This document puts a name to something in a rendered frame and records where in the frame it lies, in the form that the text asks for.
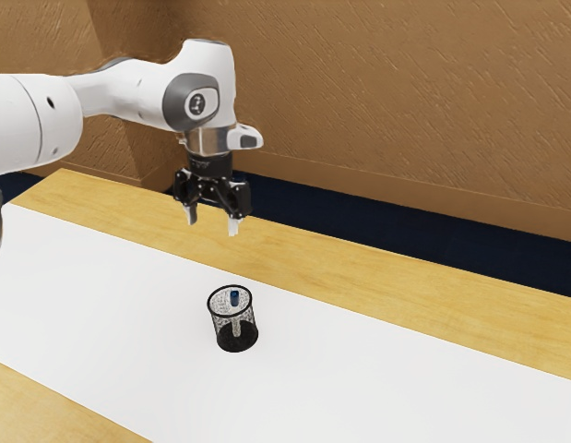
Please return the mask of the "white pen with blue cap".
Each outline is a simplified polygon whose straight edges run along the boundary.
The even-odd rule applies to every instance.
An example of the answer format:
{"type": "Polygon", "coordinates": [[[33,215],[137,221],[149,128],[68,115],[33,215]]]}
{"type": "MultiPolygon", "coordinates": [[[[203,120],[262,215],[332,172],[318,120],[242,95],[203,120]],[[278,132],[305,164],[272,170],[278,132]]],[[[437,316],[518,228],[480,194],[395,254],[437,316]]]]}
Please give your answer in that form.
{"type": "Polygon", "coordinates": [[[238,290],[230,291],[230,314],[232,323],[232,335],[234,338],[239,338],[241,336],[241,326],[240,320],[237,315],[239,312],[240,304],[240,293],[238,290]]]}

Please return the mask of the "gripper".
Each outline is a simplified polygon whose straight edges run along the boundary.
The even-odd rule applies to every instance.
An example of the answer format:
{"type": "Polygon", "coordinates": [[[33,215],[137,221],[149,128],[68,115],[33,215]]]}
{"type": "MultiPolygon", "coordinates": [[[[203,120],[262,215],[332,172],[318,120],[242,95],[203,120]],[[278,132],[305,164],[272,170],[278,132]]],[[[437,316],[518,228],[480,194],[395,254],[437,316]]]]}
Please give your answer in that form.
{"type": "Polygon", "coordinates": [[[173,198],[183,206],[187,223],[197,221],[200,198],[221,206],[228,214],[228,235],[239,232],[239,225],[252,212],[252,192],[248,182],[232,182],[232,154],[204,157],[188,154],[188,170],[175,173],[173,198]]]}

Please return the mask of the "black mesh pen holder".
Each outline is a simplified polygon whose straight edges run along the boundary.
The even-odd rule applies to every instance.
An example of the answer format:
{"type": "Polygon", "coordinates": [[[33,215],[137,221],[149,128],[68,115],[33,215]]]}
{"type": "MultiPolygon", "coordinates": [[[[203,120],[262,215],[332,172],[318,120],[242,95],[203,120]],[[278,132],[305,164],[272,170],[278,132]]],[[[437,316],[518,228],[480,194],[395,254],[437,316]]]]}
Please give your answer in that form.
{"type": "Polygon", "coordinates": [[[216,342],[228,353],[252,348],[258,339],[252,293],[238,284],[216,289],[207,300],[216,342]]]}

